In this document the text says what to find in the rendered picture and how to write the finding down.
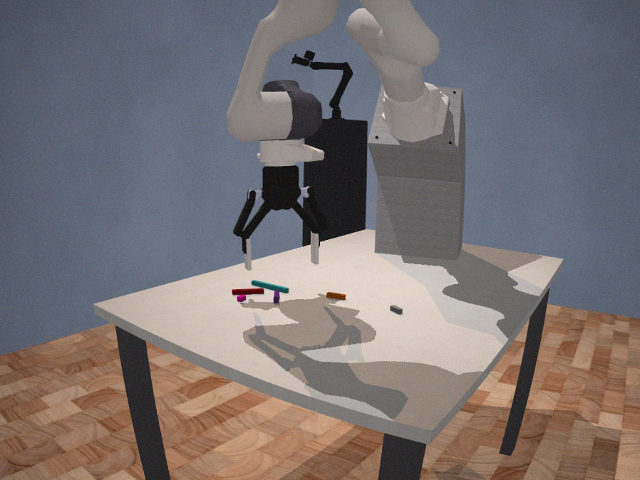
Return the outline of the turquoise rod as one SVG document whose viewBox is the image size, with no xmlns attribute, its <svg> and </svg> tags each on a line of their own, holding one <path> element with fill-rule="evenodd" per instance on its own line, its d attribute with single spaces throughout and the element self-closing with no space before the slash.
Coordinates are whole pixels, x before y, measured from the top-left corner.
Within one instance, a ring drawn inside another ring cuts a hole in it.
<svg viewBox="0 0 640 480">
<path fill-rule="evenodd" d="M 286 287 L 283 287 L 283 286 L 277 286 L 277 285 L 274 285 L 274 284 L 265 283 L 265 282 L 261 282 L 261 281 L 253 280 L 252 281 L 252 285 L 253 286 L 258 286 L 258 287 L 261 287 L 261 288 L 267 288 L 267 289 L 270 289 L 270 290 L 273 290 L 273 291 L 279 291 L 279 292 L 282 292 L 282 293 L 288 293 L 289 292 L 289 288 L 286 288 Z"/>
</svg>

